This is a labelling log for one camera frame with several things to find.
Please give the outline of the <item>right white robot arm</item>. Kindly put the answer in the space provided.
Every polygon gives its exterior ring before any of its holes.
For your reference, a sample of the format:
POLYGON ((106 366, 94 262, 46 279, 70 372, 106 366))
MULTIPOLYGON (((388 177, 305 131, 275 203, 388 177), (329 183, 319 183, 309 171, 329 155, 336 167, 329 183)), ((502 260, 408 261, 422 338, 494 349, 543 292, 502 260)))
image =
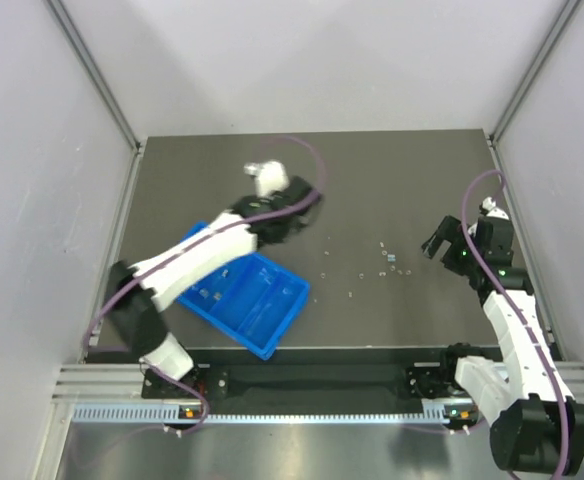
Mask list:
POLYGON ((514 226, 492 197, 470 226, 445 216, 421 246, 467 279, 496 335, 496 363, 469 344, 448 347, 441 383, 469 395, 489 426, 490 451, 508 472, 573 476, 584 459, 584 403, 562 379, 545 341, 528 272, 513 264, 514 226))

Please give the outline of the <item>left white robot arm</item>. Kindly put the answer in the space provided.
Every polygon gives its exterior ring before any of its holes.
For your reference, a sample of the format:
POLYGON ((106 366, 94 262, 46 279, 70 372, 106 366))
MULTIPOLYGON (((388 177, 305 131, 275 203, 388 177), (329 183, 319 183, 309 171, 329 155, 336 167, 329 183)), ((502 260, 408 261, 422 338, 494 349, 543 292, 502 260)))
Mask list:
POLYGON ((318 187, 300 176, 290 177, 279 161, 248 163, 244 172, 254 183, 254 194, 240 198, 165 252, 110 268, 109 292, 97 318, 109 318, 129 352, 170 381, 186 377, 194 360, 162 312, 215 270, 304 229, 303 217, 322 200, 318 187))

